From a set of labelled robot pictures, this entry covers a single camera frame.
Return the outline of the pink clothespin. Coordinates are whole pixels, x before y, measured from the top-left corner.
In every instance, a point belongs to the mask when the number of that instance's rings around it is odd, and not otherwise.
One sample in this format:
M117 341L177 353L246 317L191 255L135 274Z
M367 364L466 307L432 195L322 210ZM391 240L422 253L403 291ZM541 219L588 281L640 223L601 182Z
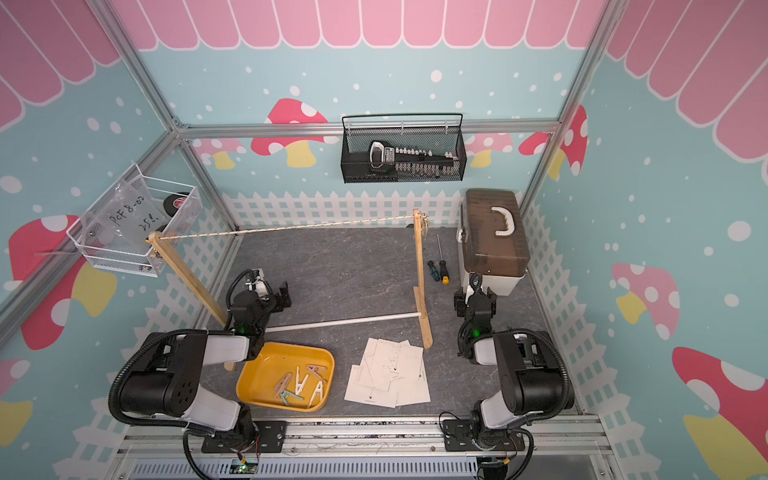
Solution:
M275 387L274 387L274 391L275 391L275 393L276 393L276 395L277 395L277 396L279 396L279 394L280 394L280 393L281 393L283 390L286 390L286 389L287 389L287 387L288 387L288 385L289 385L289 383L290 383L290 381L291 381L292 377L293 377L293 374L292 374L292 373L290 373L290 372L288 372L288 373L286 373L286 374L285 374L285 375L284 375L284 376L283 376L283 377L282 377L282 378L279 380L279 382L278 382L278 383L275 385Z
M308 364L306 369L310 375L313 375L319 381L327 382L329 380L328 368L324 365Z

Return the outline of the white clothespin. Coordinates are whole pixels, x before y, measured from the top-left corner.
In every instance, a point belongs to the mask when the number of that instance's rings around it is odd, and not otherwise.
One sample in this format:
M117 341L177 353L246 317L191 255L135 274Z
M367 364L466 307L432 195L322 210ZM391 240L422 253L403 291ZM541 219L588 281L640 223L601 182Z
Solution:
M296 367L295 371L295 389L294 393L298 396L300 396L305 389L306 383L309 378L309 373L307 371L302 371L299 366Z
M325 391L325 382L323 380L319 380L308 402L308 405L307 405L308 409L318 407L322 404L322 401L324 398L324 391Z

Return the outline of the green clothespin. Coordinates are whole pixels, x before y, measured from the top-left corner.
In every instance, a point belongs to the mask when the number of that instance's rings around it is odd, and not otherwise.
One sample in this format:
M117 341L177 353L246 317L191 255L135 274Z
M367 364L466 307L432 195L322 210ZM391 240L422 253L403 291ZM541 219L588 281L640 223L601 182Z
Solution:
M296 393L291 392L289 390L283 390L279 394L279 397L282 399L282 401L283 401L283 403L285 405L289 405L289 400L290 399L293 399L293 400L296 400L296 401L300 401L300 402L302 402L304 400L304 398L302 396L297 395Z

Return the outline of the postcard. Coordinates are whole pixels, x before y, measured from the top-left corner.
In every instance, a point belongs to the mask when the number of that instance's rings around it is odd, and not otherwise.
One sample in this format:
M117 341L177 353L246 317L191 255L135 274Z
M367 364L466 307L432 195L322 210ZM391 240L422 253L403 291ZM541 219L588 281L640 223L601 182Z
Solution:
M421 360L417 378L398 378L393 380L390 386L396 394L396 407L429 403L431 401L424 360Z
M387 408L396 407L397 394L395 392L378 390L356 382L356 378L359 373L360 367L358 365L353 365L351 367L350 376L344 395L344 399L346 401Z
M397 380L422 378L423 349L408 341L393 342L369 338L352 379L363 387L389 391Z

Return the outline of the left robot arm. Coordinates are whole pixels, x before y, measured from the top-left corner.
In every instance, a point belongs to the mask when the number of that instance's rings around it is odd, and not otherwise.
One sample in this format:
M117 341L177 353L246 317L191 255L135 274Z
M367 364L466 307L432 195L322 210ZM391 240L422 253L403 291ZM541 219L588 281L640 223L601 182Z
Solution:
M108 408L134 426L180 427L249 445L258 429L249 408L200 384L205 366L256 359L274 313L292 305L289 285L277 289L263 271L246 269L230 285L222 330L180 329L147 336L112 383Z

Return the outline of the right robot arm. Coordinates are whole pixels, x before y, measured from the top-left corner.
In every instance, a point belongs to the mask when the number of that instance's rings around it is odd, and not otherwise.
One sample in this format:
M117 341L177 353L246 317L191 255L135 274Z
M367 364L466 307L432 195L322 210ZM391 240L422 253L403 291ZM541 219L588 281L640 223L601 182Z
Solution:
M476 403L468 427L457 434L480 450L496 449L514 431L549 420L575 403L575 393L563 357L548 333L526 328L496 331L492 319L497 295L471 273L467 286L454 295L458 356L476 365L495 366L499 391Z

